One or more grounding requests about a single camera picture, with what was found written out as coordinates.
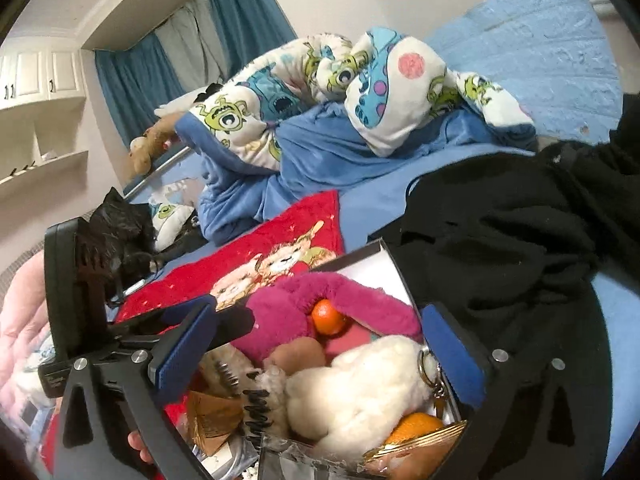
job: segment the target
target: silver screw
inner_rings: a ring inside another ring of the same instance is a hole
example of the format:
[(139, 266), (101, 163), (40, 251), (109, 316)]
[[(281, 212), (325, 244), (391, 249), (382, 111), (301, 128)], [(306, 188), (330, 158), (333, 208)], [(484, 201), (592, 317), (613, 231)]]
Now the silver screw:
[(509, 354), (502, 350), (501, 348), (496, 348), (493, 352), (491, 352), (491, 357), (499, 363), (505, 363), (509, 360)]
[(131, 354), (131, 360), (135, 363), (143, 363), (146, 361), (146, 358), (149, 357), (149, 354), (146, 350), (136, 350)]
[(76, 361), (74, 362), (74, 368), (78, 371), (84, 370), (88, 362), (89, 361), (87, 361), (85, 357), (76, 359)]
[(564, 361), (562, 361), (562, 359), (558, 357), (551, 359), (551, 365), (556, 370), (564, 370), (564, 368), (566, 367), (566, 365), (564, 364)]

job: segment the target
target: shelf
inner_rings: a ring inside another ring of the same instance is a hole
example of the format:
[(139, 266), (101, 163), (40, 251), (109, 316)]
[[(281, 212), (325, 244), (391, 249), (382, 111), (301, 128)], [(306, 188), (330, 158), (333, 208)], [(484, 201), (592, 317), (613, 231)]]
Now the shelf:
[(8, 176), (0, 180), (0, 201), (9, 195), (15, 194), (23, 189), (28, 189), (39, 180), (47, 177), (50, 178), (55, 173), (70, 170), (71, 168), (78, 168), (83, 164), (86, 165), (88, 153), (87, 150), (84, 150), (82, 152), (61, 155), (58, 158), (42, 162), (24, 171), (17, 171), (13, 176)]

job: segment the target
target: purple dot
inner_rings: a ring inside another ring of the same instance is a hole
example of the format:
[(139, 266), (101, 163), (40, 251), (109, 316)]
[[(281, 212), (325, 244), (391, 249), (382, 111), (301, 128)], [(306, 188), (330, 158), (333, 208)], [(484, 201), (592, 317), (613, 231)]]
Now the purple dot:
[(377, 95), (384, 95), (386, 93), (386, 83), (384, 81), (376, 81), (373, 83), (373, 91)]

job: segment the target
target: orange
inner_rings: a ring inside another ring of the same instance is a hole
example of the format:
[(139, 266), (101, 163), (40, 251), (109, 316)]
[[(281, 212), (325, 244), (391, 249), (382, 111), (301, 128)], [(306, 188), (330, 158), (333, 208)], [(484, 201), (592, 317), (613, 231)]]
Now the orange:
[(335, 310), (329, 300), (320, 300), (314, 305), (311, 319), (322, 335), (336, 335), (347, 325), (347, 318)]
[(444, 423), (437, 416), (421, 412), (412, 413), (400, 419), (389, 438), (385, 440), (385, 445), (400, 444), (405, 440), (426, 435), (443, 427)]

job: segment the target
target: white stuffed animal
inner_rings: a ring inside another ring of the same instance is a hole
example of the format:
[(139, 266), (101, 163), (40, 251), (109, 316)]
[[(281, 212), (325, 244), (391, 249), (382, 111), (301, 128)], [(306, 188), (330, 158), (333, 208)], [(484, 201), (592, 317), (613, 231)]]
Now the white stuffed animal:
[[(340, 460), (357, 460), (380, 446), (431, 396), (418, 372), (420, 348), (405, 336), (385, 336), (339, 355), (331, 367), (294, 374), (286, 386), (291, 429)], [(433, 359), (425, 362), (430, 378), (436, 366)]]

